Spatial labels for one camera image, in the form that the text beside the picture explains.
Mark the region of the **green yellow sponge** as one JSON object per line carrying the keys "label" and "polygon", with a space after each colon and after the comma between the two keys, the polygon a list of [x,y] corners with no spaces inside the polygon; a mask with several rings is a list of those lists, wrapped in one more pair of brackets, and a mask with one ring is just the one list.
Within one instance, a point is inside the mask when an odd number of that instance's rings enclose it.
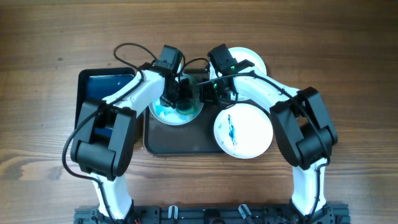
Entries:
{"label": "green yellow sponge", "polygon": [[180,101],[176,104],[176,110],[180,114],[192,114],[195,107],[190,101]]}

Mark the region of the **white plate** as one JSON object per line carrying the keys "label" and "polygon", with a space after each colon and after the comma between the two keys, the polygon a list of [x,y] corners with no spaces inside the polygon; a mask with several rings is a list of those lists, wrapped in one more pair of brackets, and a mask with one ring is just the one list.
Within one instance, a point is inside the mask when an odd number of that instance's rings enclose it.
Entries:
{"label": "white plate", "polygon": [[160,122],[172,126],[179,126],[187,124],[194,120],[201,112],[204,103],[199,101],[199,89],[196,86],[198,83],[196,79],[187,74],[182,74],[181,77],[187,77],[190,80],[190,101],[193,103],[195,110],[192,114],[180,114],[177,112],[176,107],[166,107],[160,104],[160,98],[154,100],[149,105],[149,110],[152,115]]}
{"label": "white plate", "polygon": [[[262,58],[257,53],[245,47],[231,47],[228,50],[231,53],[232,57],[237,60],[237,62],[247,59],[250,62],[254,63],[255,66],[262,72],[262,74],[264,74],[263,77],[267,76],[266,65],[262,60]],[[217,76],[214,67],[210,63],[210,79],[214,79],[220,76],[221,73],[218,72]],[[230,100],[235,100],[236,95],[234,93],[231,93],[229,98]],[[238,95],[238,101],[247,101],[248,99],[249,98],[244,95]]]}
{"label": "white plate", "polygon": [[268,115],[256,106],[238,103],[221,111],[214,122],[217,145],[238,159],[252,159],[271,146],[273,128]]}

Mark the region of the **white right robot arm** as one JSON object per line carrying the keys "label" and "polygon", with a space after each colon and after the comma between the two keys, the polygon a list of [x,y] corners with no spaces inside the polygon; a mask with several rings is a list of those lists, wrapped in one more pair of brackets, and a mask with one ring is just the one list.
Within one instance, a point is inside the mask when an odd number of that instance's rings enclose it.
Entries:
{"label": "white right robot arm", "polygon": [[314,221],[326,204],[324,171],[338,142],[319,92],[285,86],[255,69],[203,81],[199,87],[211,90],[213,98],[223,91],[244,95],[270,114],[279,150],[293,168],[292,204],[306,222]]}

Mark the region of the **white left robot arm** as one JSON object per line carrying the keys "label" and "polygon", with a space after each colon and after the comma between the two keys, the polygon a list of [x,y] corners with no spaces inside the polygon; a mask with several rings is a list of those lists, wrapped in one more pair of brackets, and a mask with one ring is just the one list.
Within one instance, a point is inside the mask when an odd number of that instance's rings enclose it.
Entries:
{"label": "white left robot arm", "polygon": [[141,113],[163,92],[164,78],[150,70],[86,69],[78,76],[75,130],[65,149],[90,180],[97,207],[76,210],[75,223],[158,223],[159,207],[135,207],[125,172]]}

